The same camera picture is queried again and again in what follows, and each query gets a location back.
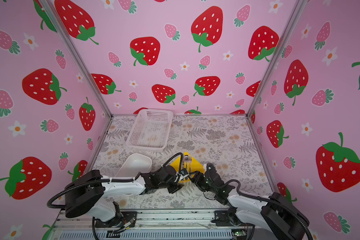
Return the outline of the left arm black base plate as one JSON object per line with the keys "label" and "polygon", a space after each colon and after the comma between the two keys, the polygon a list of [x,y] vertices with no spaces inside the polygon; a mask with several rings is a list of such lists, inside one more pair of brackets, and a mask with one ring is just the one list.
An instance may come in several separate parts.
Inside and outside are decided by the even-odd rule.
{"label": "left arm black base plate", "polygon": [[136,211],[121,211],[121,216],[102,222],[95,221],[96,228],[133,228],[136,224],[138,212]]}

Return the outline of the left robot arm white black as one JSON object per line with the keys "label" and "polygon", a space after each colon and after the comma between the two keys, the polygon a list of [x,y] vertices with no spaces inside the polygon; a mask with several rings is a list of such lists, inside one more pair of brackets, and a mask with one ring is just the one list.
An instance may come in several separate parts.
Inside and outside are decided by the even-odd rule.
{"label": "left robot arm white black", "polygon": [[167,189],[172,194],[182,187],[182,177],[171,166],[138,173],[131,179],[102,176],[99,170],[92,170],[65,187],[65,216],[71,219],[88,215],[108,222],[118,215],[118,207],[107,202],[107,197],[153,194],[159,189]]}

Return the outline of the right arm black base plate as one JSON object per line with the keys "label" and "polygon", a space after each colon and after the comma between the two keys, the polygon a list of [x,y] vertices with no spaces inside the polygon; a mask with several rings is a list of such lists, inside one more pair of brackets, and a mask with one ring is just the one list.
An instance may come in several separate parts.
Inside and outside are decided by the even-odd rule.
{"label": "right arm black base plate", "polygon": [[236,214],[230,213],[228,210],[215,211],[211,222],[218,227],[239,227],[243,225]]}

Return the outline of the white plastic perforated basket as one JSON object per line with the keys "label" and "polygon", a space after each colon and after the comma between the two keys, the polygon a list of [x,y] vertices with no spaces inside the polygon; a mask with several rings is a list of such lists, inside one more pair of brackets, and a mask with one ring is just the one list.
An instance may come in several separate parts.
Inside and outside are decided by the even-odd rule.
{"label": "white plastic perforated basket", "polygon": [[126,145],[138,150],[162,152],[168,143],[174,114],[167,110],[139,111]]}

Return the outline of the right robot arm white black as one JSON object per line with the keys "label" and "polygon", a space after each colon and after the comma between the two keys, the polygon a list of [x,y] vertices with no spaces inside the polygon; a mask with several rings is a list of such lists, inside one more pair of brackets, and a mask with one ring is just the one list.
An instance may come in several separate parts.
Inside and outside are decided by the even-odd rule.
{"label": "right robot arm white black", "polygon": [[206,164],[205,172],[190,173],[191,181],[202,192],[214,194],[214,201],[228,206],[229,221],[233,225],[251,224],[272,232],[279,240],[312,240],[309,220],[279,193],[257,196],[241,192],[241,182],[224,182],[213,164]]}

